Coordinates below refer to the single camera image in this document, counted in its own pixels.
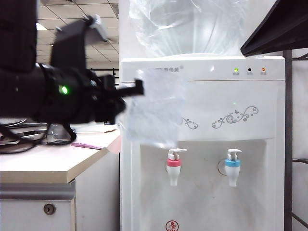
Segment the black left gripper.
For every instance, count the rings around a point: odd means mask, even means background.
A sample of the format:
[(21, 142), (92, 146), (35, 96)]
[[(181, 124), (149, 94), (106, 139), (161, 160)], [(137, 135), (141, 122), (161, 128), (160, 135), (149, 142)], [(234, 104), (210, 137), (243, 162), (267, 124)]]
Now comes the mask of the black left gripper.
[(113, 75), (107, 74), (97, 76), (92, 74), (92, 78), (97, 84), (98, 96), (95, 103), (95, 122), (115, 123), (118, 114), (123, 112), (126, 104), (121, 97), (138, 96), (144, 94), (143, 81), (134, 80), (134, 86), (123, 87), (116, 90), (115, 78)]

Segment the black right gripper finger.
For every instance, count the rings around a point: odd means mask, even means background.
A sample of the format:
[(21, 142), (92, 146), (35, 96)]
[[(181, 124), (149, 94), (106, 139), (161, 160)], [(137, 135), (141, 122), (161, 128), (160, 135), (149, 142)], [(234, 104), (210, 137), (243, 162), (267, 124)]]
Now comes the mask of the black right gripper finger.
[(307, 47), (308, 2), (277, 0), (240, 51), (248, 57)]

